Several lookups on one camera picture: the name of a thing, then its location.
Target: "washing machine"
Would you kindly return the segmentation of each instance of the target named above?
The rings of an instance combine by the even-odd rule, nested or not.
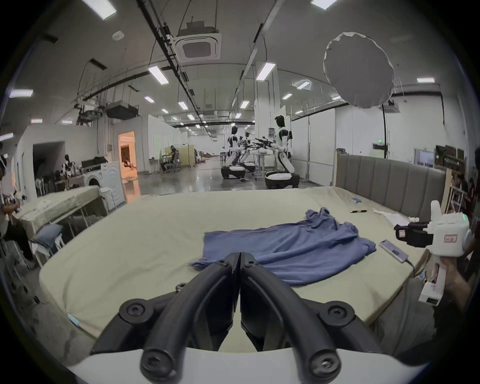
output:
[[[112,193],[104,194],[107,201],[108,211],[118,207],[125,202],[125,195],[121,184],[120,163],[113,161],[111,163],[99,164],[100,169],[84,173],[84,185],[97,185],[100,188],[110,188]]]

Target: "ceiling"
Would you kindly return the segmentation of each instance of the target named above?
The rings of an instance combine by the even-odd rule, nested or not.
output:
[[[33,89],[34,95],[9,100],[2,134],[14,132],[18,141],[31,118],[42,118],[44,123],[51,124],[62,119],[75,121],[78,110],[72,107],[77,93],[83,97],[108,83],[145,72],[149,62],[167,65],[136,1],[110,2],[117,12],[102,21],[81,0],[73,0],[50,26],[47,32],[58,41],[55,44],[39,41],[33,49],[15,88]],[[220,60],[184,64],[183,68],[200,109],[212,104],[220,120],[221,116],[226,117],[225,110],[231,104],[252,41],[274,1],[154,0],[154,4],[158,12],[163,11],[161,17],[174,36],[191,20],[204,20],[206,26],[216,25],[222,34]],[[112,35],[117,31],[122,31],[125,37],[114,41]],[[456,94],[459,69],[454,55],[423,16],[405,1],[338,0],[324,11],[310,4],[310,0],[285,0],[265,42],[259,41],[256,60],[276,63],[280,95],[293,94],[282,100],[288,113],[332,102],[336,92],[325,78],[322,60],[328,42],[345,31],[365,34],[382,47],[394,66],[397,85],[401,82],[404,88],[418,89],[418,76],[433,76],[444,95]],[[107,68],[102,71],[87,64],[91,58]],[[178,101],[187,102],[183,89],[172,71],[165,73],[169,79],[167,85],[161,86],[147,75],[111,88],[99,98],[103,102],[123,99],[138,106],[141,114],[163,117],[171,124],[190,122],[178,105]],[[293,86],[302,79],[311,80],[310,89],[297,90]],[[145,96],[155,103],[146,101]],[[252,71],[240,88],[238,100],[245,99],[250,104],[242,111],[241,119],[252,120]]]

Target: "red label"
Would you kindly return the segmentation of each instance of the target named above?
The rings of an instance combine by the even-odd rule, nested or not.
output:
[[[457,235],[445,235],[444,243],[456,243]]]

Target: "smartphone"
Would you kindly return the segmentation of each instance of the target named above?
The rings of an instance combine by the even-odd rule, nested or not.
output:
[[[408,259],[408,255],[405,252],[403,252],[397,246],[393,245],[388,240],[383,240],[378,245],[380,245],[383,249],[385,249],[389,254],[391,254],[401,263],[403,263],[406,259]]]

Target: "beige bed sheet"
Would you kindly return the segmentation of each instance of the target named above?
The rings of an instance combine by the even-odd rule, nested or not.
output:
[[[350,213],[336,190],[316,187],[142,196],[69,242],[42,268],[40,284],[52,303],[98,337],[124,301],[150,299],[190,281],[198,272],[187,264],[202,256],[204,232],[296,222],[308,209],[322,206],[339,222],[356,225],[360,236],[376,244],[389,239],[409,254],[415,266],[420,265],[423,249],[397,241],[392,226],[381,215],[370,210]],[[345,301],[370,323],[411,273],[410,265],[377,247],[345,271],[294,289],[310,300]],[[235,323],[221,350],[253,351],[239,327],[238,311]]]
[[[45,224],[99,196],[100,188],[96,185],[49,193],[23,205],[14,217],[20,220],[28,238],[32,239]]]

